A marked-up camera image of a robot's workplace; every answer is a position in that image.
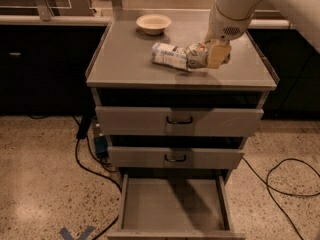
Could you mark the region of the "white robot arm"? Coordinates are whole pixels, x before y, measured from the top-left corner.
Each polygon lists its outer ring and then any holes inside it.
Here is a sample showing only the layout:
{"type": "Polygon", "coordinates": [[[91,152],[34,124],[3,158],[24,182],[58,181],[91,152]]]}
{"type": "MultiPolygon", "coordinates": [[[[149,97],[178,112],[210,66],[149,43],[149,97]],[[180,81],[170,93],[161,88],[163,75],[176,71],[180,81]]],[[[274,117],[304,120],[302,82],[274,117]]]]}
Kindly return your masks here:
{"type": "MultiPolygon", "coordinates": [[[[254,11],[264,0],[214,0],[209,14],[206,41],[207,67],[218,69],[231,52],[230,41],[249,27],[254,11]]],[[[293,27],[320,51],[320,0],[267,0],[293,27]]]]}

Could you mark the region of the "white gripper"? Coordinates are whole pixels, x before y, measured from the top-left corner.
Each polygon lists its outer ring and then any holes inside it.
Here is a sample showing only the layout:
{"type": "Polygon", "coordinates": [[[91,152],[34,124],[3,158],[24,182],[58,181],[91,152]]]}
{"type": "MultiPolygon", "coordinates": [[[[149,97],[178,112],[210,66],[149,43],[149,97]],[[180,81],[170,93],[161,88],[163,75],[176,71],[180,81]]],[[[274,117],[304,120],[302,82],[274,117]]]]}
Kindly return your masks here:
{"type": "Polygon", "coordinates": [[[255,7],[241,6],[245,15],[237,18],[231,14],[225,15],[214,4],[209,14],[209,26],[206,41],[209,41],[207,67],[218,69],[231,52],[231,40],[240,38],[250,25],[255,7]]]}

